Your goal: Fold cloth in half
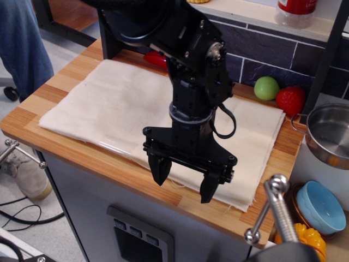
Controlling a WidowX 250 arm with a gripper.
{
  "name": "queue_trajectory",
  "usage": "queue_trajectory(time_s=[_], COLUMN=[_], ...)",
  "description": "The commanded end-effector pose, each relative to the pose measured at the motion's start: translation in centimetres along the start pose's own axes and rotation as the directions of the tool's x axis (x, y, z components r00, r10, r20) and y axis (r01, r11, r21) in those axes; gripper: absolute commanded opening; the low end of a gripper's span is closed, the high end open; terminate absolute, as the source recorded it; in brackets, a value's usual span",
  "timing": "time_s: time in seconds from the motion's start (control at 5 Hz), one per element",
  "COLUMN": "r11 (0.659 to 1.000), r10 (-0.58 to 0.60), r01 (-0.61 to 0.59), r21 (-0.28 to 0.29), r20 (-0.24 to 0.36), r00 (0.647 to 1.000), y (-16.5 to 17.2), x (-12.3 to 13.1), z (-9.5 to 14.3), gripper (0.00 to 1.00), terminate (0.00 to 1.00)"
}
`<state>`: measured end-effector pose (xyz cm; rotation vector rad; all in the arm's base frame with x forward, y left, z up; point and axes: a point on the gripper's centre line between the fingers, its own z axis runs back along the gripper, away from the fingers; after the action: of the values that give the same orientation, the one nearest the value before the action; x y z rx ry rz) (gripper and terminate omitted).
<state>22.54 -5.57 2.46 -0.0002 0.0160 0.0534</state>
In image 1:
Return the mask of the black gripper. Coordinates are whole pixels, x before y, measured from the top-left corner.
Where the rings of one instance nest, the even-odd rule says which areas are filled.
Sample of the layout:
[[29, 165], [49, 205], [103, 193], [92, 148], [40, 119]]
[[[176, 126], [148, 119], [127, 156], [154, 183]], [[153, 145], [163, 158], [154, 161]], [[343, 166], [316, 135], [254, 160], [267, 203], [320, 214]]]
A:
[[172, 162], [204, 173], [200, 185], [201, 203], [212, 200], [218, 186], [230, 183], [237, 158], [214, 138], [215, 114], [193, 122], [172, 120], [172, 127], [145, 127], [143, 143], [154, 181], [162, 185]]

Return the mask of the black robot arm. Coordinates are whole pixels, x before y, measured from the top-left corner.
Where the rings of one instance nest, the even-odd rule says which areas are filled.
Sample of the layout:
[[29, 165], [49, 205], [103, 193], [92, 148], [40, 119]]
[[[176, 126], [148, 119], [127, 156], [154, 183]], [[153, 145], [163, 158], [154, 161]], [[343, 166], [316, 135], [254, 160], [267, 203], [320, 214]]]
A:
[[170, 128], [145, 127], [144, 149], [157, 184], [172, 163], [203, 174], [201, 201], [229, 183], [237, 158], [216, 142], [217, 109], [233, 96], [221, 32], [187, 1], [88, 1], [104, 27], [130, 46], [147, 46], [166, 58], [173, 87]]

